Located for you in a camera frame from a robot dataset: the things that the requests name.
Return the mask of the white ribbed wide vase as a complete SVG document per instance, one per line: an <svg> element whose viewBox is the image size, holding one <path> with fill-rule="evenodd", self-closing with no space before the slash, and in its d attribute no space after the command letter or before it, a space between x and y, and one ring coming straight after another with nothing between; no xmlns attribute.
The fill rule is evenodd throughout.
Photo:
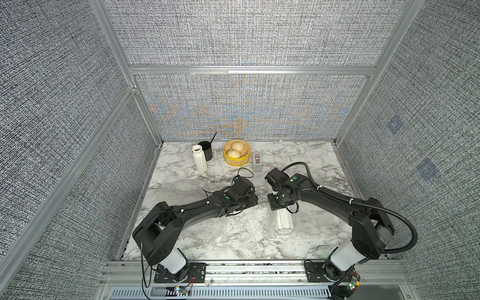
<svg viewBox="0 0 480 300"><path fill-rule="evenodd" d="M294 224L291 213L285 209L275 211L276 232L280 235L287 235L294 231Z"/></svg>

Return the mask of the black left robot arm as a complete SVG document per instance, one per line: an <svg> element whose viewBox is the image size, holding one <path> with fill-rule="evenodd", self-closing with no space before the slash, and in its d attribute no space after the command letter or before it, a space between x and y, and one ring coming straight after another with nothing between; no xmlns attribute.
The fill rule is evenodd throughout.
<svg viewBox="0 0 480 300"><path fill-rule="evenodd" d="M176 279L190 271L185 255L175 248L183 230L205 220L234 216L256 206L254 184L244 176L235 176L231 186L207 192L206 197L184 205L156 204L132 232L132 238L148 265L160 265Z"/></svg>

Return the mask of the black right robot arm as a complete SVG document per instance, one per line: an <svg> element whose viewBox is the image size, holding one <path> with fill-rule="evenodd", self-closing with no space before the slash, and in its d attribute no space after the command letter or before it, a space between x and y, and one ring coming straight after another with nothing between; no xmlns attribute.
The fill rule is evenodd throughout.
<svg viewBox="0 0 480 300"><path fill-rule="evenodd" d="M273 193L267 195L272 210L300 201L325 210L351 226L351 240L337 247L323 264L324 277L331 282L342 279L355 264L377 260L395 233L382 204L373 198L363 201L312 183L302 174L288 176L274 168L265 176Z"/></svg>

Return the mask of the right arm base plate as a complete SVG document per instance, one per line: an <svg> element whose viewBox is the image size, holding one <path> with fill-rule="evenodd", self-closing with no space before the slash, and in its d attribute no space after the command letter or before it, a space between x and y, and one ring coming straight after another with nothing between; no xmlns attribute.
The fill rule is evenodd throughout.
<svg viewBox="0 0 480 300"><path fill-rule="evenodd" d="M307 282L309 283L333 283L339 277L338 268L330 261L305 260L303 262Z"/></svg>

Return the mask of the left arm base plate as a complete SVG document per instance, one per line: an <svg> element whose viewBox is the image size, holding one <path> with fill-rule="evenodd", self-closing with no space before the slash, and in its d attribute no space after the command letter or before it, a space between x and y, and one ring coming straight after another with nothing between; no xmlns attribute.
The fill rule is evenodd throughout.
<svg viewBox="0 0 480 300"><path fill-rule="evenodd" d="M206 276L204 262L188 262L179 272L172 273L160 264L157 265L154 282L187 285L190 282L204 283Z"/></svg>

